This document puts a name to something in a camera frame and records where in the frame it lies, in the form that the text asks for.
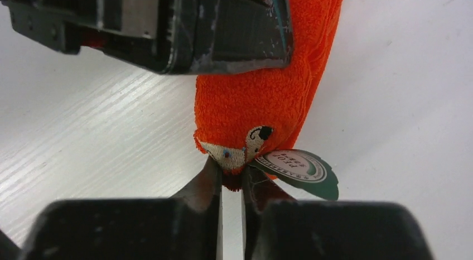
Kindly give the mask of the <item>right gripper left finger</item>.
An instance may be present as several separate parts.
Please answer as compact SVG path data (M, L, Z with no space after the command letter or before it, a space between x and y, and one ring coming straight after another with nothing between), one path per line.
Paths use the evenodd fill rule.
M37 217L19 259L222 259L221 169L168 198L69 199Z

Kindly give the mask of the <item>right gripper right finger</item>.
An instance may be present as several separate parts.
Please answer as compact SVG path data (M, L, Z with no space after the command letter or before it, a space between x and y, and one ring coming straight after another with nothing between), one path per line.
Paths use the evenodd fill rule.
M432 259L402 205L296 200L261 170L242 173L245 259Z

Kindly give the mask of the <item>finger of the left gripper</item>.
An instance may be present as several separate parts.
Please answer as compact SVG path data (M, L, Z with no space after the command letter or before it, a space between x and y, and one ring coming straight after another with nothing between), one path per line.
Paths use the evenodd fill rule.
M289 0L173 0L168 73L285 68L294 48Z

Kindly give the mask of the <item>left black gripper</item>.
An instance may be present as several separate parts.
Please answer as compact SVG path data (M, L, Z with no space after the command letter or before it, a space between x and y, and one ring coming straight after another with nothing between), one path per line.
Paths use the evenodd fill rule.
M164 74L172 71L165 0L1 0L12 28L67 55L83 47Z

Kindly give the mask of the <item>orange towel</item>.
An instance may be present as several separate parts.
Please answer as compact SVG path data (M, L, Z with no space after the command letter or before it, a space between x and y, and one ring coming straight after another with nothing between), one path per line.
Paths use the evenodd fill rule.
M255 157L291 149L312 105L331 53L343 0L289 0L295 49L284 69L196 79L194 140L241 189Z

